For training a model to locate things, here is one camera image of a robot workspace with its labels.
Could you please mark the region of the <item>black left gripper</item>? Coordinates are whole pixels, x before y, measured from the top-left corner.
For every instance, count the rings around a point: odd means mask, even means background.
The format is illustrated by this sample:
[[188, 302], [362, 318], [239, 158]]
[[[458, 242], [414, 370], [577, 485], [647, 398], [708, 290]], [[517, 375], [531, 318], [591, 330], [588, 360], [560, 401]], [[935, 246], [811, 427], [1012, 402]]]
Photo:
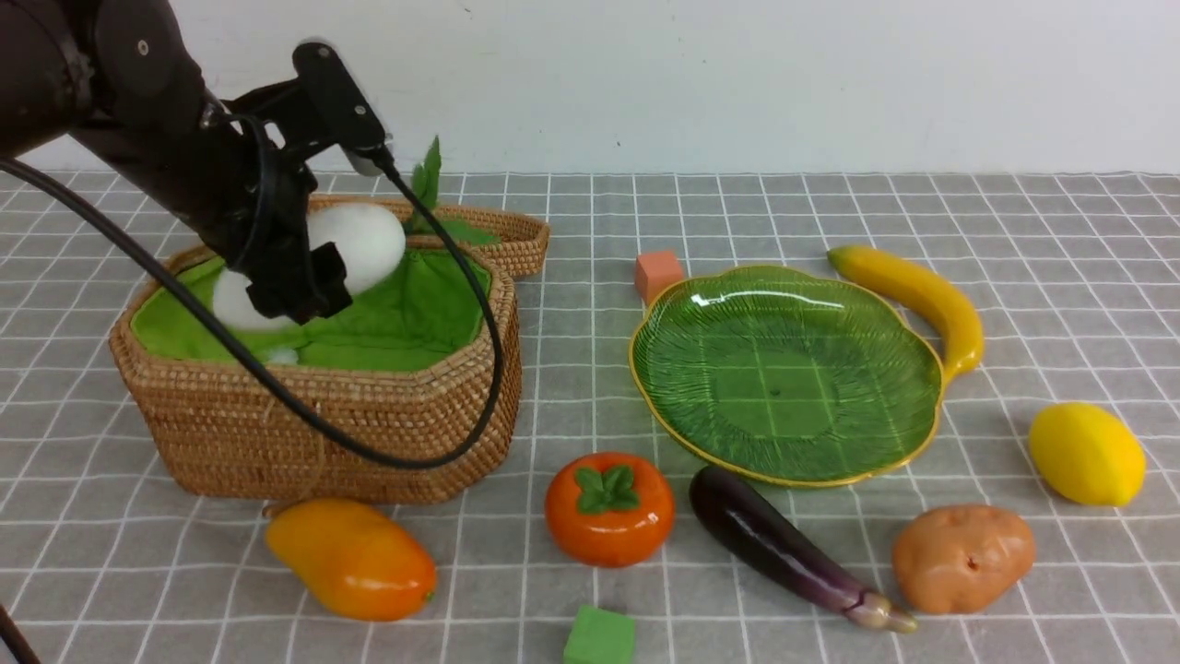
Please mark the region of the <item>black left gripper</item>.
[[232, 111], [139, 111], [138, 134], [144, 192], [244, 270], [255, 311], [303, 326], [350, 305], [336, 244], [308, 248], [316, 136]]

